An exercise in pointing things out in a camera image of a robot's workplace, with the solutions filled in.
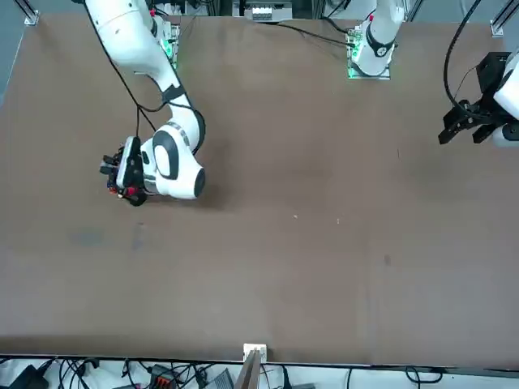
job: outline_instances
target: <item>metal clamp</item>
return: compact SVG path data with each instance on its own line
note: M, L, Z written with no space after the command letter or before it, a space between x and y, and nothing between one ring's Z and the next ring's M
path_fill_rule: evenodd
M267 361L267 346L265 344L244 344L243 356L245 361L234 384L234 389L257 389L261 364Z
M28 0L15 0L15 3L25 14L24 24L26 26L36 26L40 19L40 12L35 9Z

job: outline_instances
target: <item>robot end effector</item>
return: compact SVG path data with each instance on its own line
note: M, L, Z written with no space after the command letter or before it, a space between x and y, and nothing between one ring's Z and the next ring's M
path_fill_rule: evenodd
M450 142L461 130L478 127L474 143L492 136L499 147L519 146L519 55L490 52L477 66L482 97L471 104L461 100L444 116L440 144Z

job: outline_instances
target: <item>black cable plug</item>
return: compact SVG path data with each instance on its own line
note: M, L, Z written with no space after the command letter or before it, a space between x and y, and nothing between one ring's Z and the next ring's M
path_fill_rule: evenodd
M79 377L84 377L84 375L87 373L87 365L92 364L92 367L94 369L97 369L99 367L99 359L97 358L87 358L84 360L84 362L79 365L79 367L75 370L76 374Z
M52 365L52 362L56 361L56 359L58 359L58 357L54 357L54 358L49 359L48 361L42 363L40 365L40 367L38 367L37 373L41 377L43 377L45 375L45 373L47 372L47 370L49 369L50 365Z
M196 366L193 366L195 369L195 380L198 383L198 388L202 389L208 385L208 372L207 370L198 370Z
M151 366L146 366L142 361L137 361L139 365L143 366L143 369L145 369L148 374L153 374L153 368Z

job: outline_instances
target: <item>gray floor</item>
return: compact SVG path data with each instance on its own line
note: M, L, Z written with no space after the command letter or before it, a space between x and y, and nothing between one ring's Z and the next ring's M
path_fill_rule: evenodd
M473 0L425 0L416 20L423 22L459 22ZM473 21L489 22L506 0L486 0L474 12ZM337 18L357 19L364 18L373 8L375 0L353 0L349 10L336 15ZM40 12L63 12L66 17L68 11L82 11L82 6L71 0L31 0L31 4ZM519 14L507 24L504 29L505 46L513 50L519 43ZM24 16L14 1L0 2L0 105L11 74L13 62L19 43L24 33Z

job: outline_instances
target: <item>robotic arm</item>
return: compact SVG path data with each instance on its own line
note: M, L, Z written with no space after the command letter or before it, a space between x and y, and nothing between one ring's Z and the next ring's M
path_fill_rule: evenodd
M400 0L377 0L372 17L355 28L362 33L362 40L352 61L363 74L375 77L385 71L404 17Z
M444 116L440 144L461 130L478 127L474 143L492 136L499 147L519 146L519 51L489 53L476 71L482 97L473 104L461 100Z
M194 154L204 141L205 123L160 46L169 22L152 17L144 0L85 0L84 5L110 58L152 78L172 114L144 143L131 136L113 157L105 156L101 172L109 176L110 191L135 206L147 195L196 199L205 174Z

